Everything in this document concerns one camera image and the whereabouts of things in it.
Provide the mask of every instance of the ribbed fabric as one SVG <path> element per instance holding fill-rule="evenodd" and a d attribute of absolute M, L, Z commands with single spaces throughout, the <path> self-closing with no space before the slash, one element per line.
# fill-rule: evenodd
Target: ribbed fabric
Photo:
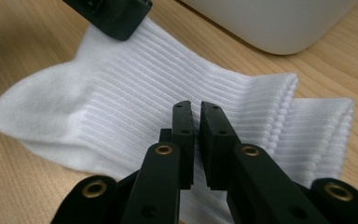
<path fill-rule="evenodd" d="M 248 77 L 209 63 L 150 19 L 129 41 L 95 27 L 76 57 L 20 81 L 0 97 L 0 132 L 58 164 L 121 179 L 140 168 L 172 106 L 220 105 L 241 141 L 264 148 L 300 184 L 338 177 L 352 100 L 292 99 L 294 74 Z M 206 187 L 196 152 L 195 185 L 182 191 L 186 223 L 230 223 L 226 194 Z"/>

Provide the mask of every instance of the folded sock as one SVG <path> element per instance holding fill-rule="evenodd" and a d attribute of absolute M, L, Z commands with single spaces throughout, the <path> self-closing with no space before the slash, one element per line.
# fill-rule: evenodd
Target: folded sock
<path fill-rule="evenodd" d="M 0 97 L 0 132 L 58 164 L 117 180 L 139 169 L 172 106 L 220 105 L 242 142 L 264 148 L 308 186 L 337 177 L 351 127 L 350 99 L 293 100 L 296 75 L 248 77 L 209 63 L 146 18 L 126 42 L 91 26 L 76 57 L 25 78 Z M 187 223 L 232 222 L 224 192 L 210 191 L 196 153 L 182 191 Z"/>

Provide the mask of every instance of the wooden table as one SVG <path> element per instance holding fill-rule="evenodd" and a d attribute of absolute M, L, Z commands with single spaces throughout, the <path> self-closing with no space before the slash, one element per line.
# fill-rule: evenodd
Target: wooden table
<path fill-rule="evenodd" d="M 277 56 L 176 1 L 153 2 L 150 18 L 213 63 L 251 76 L 295 72 L 296 97 L 354 99 L 341 178 L 358 188 L 358 7 L 309 49 Z M 71 60 L 88 25 L 62 1 L 0 0 L 0 95 L 42 68 Z M 0 134 L 0 223 L 49 223 L 66 194 L 88 175 L 45 161 Z"/>

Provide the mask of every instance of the gold grommet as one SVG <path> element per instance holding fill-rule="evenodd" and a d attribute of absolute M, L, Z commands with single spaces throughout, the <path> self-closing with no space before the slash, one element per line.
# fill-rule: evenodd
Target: gold grommet
<path fill-rule="evenodd" d="M 352 193 L 347 189 L 342 188 L 340 185 L 335 183 L 327 183 L 324 186 L 324 190 L 330 194 L 330 196 L 341 200 L 342 202 L 350 202 L 353 199 Z"/>
<path fill-rule="evenodd" d="M 107 186 L 102 180 L 94 180 L 83 188 L 82 194 L 86 198 L 96 198 L 104 194 L 106 188 Z"/>
<path fill-rule="evenodd" d="M 257 148 L 254 147 L 243 147 L 241 151 L 243 152 L 243 154 L 248 156 L 258 156 L 258 154 L 260 153 Z"/>
<path fill-rule="evenodd" d="M 169 147 L 169 146 L 159 146 L 156 148 L 156 152 L 159 155 L 168 155 L 171 154 L 173 152 L 173 148 Z"/>

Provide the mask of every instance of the white container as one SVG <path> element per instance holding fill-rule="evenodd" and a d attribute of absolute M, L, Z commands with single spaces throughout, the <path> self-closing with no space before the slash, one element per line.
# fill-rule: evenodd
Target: white container
<path fill-rule="evenodd" d="M 306 49 L 358 0 L 181 0 L 249 44 L 274 54 Z"/>

